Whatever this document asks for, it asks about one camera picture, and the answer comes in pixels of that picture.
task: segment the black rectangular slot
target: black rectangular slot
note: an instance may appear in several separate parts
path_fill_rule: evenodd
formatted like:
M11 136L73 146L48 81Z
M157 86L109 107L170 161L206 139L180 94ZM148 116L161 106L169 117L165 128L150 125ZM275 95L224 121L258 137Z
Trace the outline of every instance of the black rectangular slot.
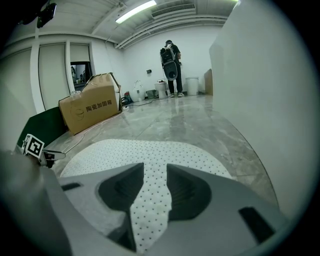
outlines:
M63 191L73 190L75 188L81 187L79 183L73 182L69 184L62 185L61 188Z
M244 222L247 224L259 244L267 240L275 233L255 208L242 208L239 210L239 214L241 215Z

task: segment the air vent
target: air vent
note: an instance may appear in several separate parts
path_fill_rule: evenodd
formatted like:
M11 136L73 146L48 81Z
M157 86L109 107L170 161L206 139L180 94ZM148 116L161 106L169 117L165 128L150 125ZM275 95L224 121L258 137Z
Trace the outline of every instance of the air vent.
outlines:
M184 10L188 10L188 9L196 9L196 7L193 3L176 5L176 6L172 6L169 8L162 9L162 10L154 11L151 13L151 15L152 15L152 17L155 18L160 15L165 15L165 14L177 12L177 11L184 11Z

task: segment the person wearing black clothes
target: person wearing black clothes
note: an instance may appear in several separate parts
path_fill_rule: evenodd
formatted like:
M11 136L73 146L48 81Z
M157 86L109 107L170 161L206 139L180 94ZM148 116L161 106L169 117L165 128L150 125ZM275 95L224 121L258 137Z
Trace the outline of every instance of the person wearing black clothes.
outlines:
M176 89L178 91L178 97L182 97L182 81L181 81L181 68L180 68L180 61L181 58L181 52L179 51L179 48L173 44L171 40L168 40L165 42L165 47L169 47L172 49L174 55L175 55L175 65L177 69L177 77L176 77ZM175 87L174 87L174 81L168 81L169 90L170 90L170 96L171 98L175 97Z

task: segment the black pants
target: black pants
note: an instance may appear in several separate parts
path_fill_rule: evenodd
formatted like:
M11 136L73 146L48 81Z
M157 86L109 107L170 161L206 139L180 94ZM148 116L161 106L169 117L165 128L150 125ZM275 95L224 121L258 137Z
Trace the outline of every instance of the black pants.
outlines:
M182 81L181 81L181 67L178 62L175 61L176 69L178 71L178 75L176 77L176 89L178 93L182 93ZM169 90L171 94L175 93L174 81L168 81Z

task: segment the marble floor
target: marble floor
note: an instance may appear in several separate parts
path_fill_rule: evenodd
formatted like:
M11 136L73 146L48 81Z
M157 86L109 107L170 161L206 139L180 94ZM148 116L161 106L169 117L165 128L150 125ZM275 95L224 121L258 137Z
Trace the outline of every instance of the marble floor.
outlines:
M209 95L147 100L127 107L124 113L87 132L66 158L52 169L59 176L67 163L89 145L106 139L183 142L197 146L228 170L234 180L250 187L268 202L278 205L270 179L255 151L238 130L213 108ZM84 132L66 132L46 148L66 152Z

